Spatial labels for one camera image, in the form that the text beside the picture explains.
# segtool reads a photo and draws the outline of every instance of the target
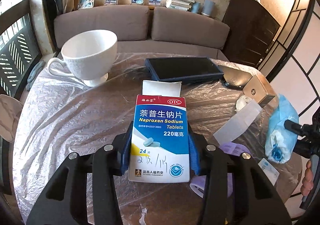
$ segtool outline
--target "metal screw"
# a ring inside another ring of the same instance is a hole
[[[250,158],[251,158],[251,155],[250,155],[249,153],[244,152],[244,153],[242,153],[242,157],[243,157],[244,159],[250,159]]]
[[[216,150],[216,146],[215,145],[211,145],[211,144],[207,145],[206,148],[207,148],[208,151],[215,151]]]
[[[105,151],[111,151],[111,150],[113,150],[113,145],[111,145],[111,144],[105,145],[103,149]]]
[[[77,155],[77,153],[76,153],[76,152],[72,152],[72,153],[70,153],[70,154],[69,154],[69,156],[68,156],[68,157],[69,157],[69,159],[71,159],[71,160],[72,160],[72,159],[77,158],[77,156],[78,156],[78,155]]]

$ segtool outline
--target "cup rim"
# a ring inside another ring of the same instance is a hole
[[[115,36],[116,40],[115,40],[115,42],[113,43],[113,45],[110,46],[110,48],[113,47],[113,46],[117,43],[117,41],[118,41],[117,35],[116,35],[114,32],[110,31],[110,30],[106,30],[106,29],[94,29],[94,30],[84,31],[84,32],[81,32],[81,33],[79,33],[79,34],[71,37],[70,39],[68,39],[68,40],[63,44],[63,46],[62,46],[62,48],[61,48],[61,55],[62,55],[62,57],[63,57],[63,58],[66,58],[66,59],[78,60],[78,59],[83,59],[83,58],[87,58],[87,57],[90,57],[90,56],[95,56],[95,55],[98,55],[98,54],[102,53],[103,51],[105,51],[105,49],[103,49],[103,50],[100,50],[100,51],[98,51],[98,52],[96,52],[96,53],[94,53],[94,54],[87,55],[87,56],[80,56],[80,57],[70,57],[70,56],[67,56],[67,55],[65,55],[65,54],[63,53],[63,47],[64,47],[67,43],[69,43],[73,38],[75,38],[75,37],[77,37],[77,36],[80,36],[80,35],[82,35],[82,34],[84,34],[84,33],[87,33],[87,32],[97,32],[97,31],[110,32],[112,35]]]

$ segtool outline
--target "floor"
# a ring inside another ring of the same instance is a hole
[[[48,63],[48,61],[54,56],[54,54],[50,54],[50,55],[46,55],[46,56],[43,56],[41,58],[41,60],[44,60],[46,63]],[[29,92],[26,91],[26,89],[24,89],[22,95],[21,95],[21,98],[20,98],[20,102],[22,104],[24,104],[26,102],[26,99],[28,97],[28,94]],[[12,147],[10,147],[9,149],[9,155],[13,155],[13,144],[11,144]],[[7,203],[8,205],[10,206],[11,210],[12,210],[12,213],[18,218],[18,219],[22,219],[21,218],[21,214],[20,214],[20,210],[19,210],[19,207],[18,207],[18,204],[17,204],[17,200],[16,200],[16,197],[13,193],[13,195],[7,195],[5,194],[5,199],[7,200]]]

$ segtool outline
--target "blue plastic bag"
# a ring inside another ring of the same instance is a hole
[[[268,160],[284,164],[292,154],[298,135],[284,128],[284,122],[291,120],[299,123],[297,111],[283,95],[279,95],[279,106],[269,119],[265,152]]]

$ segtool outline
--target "stack of books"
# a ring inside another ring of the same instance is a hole
[[[167,8],[188,11],[196,0],[167,0],[165,6]]]

